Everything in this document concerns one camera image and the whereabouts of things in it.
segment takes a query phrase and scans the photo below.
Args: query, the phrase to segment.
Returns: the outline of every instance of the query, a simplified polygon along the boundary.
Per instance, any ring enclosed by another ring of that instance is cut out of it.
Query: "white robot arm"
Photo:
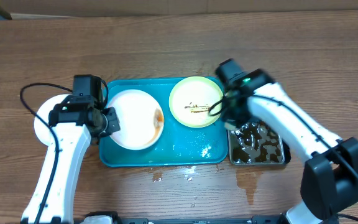
[[[332,161],[338,162],[332,154],[333,150],[338,150],[358,173],[358,142],[355,139],[342,141],[337,134],[323,128],[296,105],[278,83],[275,83],[261,70],[246,75],[233,60],[228,60],[221,64],[216,70],[216,74],[225,86],[226,97],[218,103],[223,104],[221,117],[227,127],[239,128],[250,117],[256,116],[281,135],[289,148],[295,151],[301,161],[305,163],[301,186],[303,201],[283,214],[282,223],[321,223],[322,220],[326,220],[358,202],[358,181],[351,177],[346,170],[332,170],[330,165]],[[75,81],[73,95],[76,94],[79,93],[76,90]],[[53,102],[49,102],[49,104],[59,105],[63,99],[65,98],[62,96],[54,100],[52,98],[50,100]],[[81,162],[91,138],[95,137],[95,133],[106,134],[119,130],[118,121],[114,116],[112,118],[102,116],[106,120],[105,123],[100,122],[102,127],[97,127],[95,123],[79,125],[76,120],[80,116],[74,119],[64,116],[64,110],[67,109],[65,106],[68,105],[55,106],[51,112],[52,115],[49,115],[49,118],[53,118],[54,114],[59,115],[58,119],[54,117],[52,122],[49,119],[49,124],[52,123],[53,130],[60,140],[62,151],[55,179],[47,197],[47,206],[44,207],[40,216],[40,223],[73,223],[75,187]],[[48,113],[52,107],[50,105],[46,109],[41,107],[43,112],[40,110],[39,113]],[[37,133],[42,128],[39,125],[35,126],[35,129]],[[37,136],[49,146],[47,156],[33,197],[23,213],[21,224],[35,222],[52,170],[55,155],[54,141],[48,129],[44,129],[43,132],[44,134],[37,133]],[[110,224],[114,220],[101,216],[95,220],[88,219],[88,221]]]

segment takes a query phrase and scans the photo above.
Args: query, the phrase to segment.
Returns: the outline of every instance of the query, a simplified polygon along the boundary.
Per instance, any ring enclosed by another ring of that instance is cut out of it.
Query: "round plate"
[[[124,90],[108,104],[114,107],[121,130],[110,135],[121,147],[141,150],[157,142],[163,130],[161,106],[151,95],[141,90]]]
[[[212,80],[205,77],[189,77],[178,82],[169,96],[169,108],[179,123],[202,128],[214,123],[219,115],[208,115],[209,108],[223,97],[222,90]],[[217,105],[212,114],[221,110]]]

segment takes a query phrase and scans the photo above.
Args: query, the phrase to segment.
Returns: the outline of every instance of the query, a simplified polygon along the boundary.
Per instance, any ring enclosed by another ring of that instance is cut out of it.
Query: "wood grain surface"
[[[213,75],[230,57],[248,71],[266,69],[320,123],[358,138],[358,11],[0,21],[0,223],[20,220],[47,149],[19,101],[22,86],[71,87],[73,75],[87,73],[107,81]],[[36,110],[60,93],[42,87],[25,97]],[[302,172],[297,158],[275,169],[236,167],[227,159],[218,166],[112,169],[90,147],[74,213],[115,210],[151,219],[274,214],[300,201]],[[358,216],[358,203],[344,213]]]

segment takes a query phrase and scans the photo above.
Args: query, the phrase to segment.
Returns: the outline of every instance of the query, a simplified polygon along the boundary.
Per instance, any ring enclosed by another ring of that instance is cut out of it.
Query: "yellow plate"
[[[222,90],[205,77],[189,77],[178,82],[169,96],[169,108],[179,123],[191,128],[203,128],[214,123],[219,115],[209,116],[208,109],[223,97]],[[221,110],[217,105],[212,114]]]

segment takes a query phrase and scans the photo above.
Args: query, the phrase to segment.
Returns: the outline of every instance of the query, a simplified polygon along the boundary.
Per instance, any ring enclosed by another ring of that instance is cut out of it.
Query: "blue tray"
[[[216,164],[227,156],[227,131],[220,119],[205,128],[189,128],[172,116],[169,95],[182,79],[114,80],[108,84],[109,100],[117,93],[130,89],[152,95],[160,103],[165,122],[160,139],[147,149],[128,150],[117,145],[110,137],[102,138],[99,151],[104,164],[110,167]],[[217,79],[209,79],[222,88]]]

